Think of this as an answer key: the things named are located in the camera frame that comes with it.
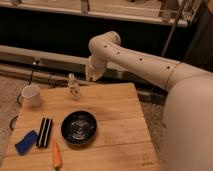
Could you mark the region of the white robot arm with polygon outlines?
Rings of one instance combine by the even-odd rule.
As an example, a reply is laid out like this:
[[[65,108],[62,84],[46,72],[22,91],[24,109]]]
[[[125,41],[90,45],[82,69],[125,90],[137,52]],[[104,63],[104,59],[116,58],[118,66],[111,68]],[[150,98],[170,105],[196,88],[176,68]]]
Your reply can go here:
[[[168,92],[163,119],[162,171],[213,171],[213,73],[121,46],[114,31],[90,39],[86,79],[114,62]]]

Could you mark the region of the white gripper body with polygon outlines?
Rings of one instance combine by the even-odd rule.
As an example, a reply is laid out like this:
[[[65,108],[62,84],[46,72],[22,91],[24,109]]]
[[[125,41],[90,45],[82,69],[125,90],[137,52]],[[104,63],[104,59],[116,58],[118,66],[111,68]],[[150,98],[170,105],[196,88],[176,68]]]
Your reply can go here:
[[[101,78],[106,71],[107,62],[96,57],[90,57],[86,64],[86,80],[96,81]]]

